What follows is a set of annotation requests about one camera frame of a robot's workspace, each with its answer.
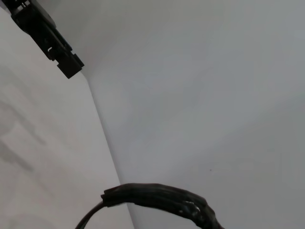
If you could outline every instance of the black electrical tape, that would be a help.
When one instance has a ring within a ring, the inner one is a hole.
[[[80,221],[76,229],[84,229],[89,219],[103,207],[123,203],[167,211],[190,219],[202,229],[224,229],[204,198],[175,187],[160,184],[125,184],[104,191],[102,199],[103,201]]]

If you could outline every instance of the black cord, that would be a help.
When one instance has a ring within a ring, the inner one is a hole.
[[[160,184],[125,184],[104,191],[103,202],[95,206],[77,225],[84,229],[89,219],[103,207],[123,203],[156,208],[192,220],[202,229],[224,229],[206,200],[189,191]]]

